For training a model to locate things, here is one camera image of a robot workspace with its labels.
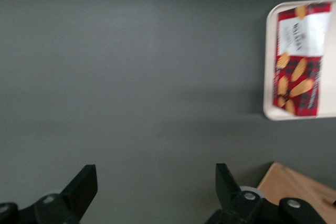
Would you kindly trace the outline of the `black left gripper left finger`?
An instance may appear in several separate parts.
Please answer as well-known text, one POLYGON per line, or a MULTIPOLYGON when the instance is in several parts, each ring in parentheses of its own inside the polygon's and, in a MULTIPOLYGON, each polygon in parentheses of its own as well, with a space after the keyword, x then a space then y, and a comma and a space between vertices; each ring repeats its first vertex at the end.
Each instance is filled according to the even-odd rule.
POLYGON ((98 191, 95 165, 86 165, 58 194, 34 204, 37 223, 79 223, 98 191))

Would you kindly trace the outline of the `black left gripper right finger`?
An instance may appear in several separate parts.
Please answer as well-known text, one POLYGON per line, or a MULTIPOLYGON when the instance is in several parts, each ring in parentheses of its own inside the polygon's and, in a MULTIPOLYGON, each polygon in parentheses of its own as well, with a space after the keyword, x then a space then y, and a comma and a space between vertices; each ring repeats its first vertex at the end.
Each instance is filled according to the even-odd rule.
POLYGON ((262 198, 253 191, 241 190, 225 163, 216 164, 215 177, 222 208, 205 223, 254 223, 261 212, 262 198))

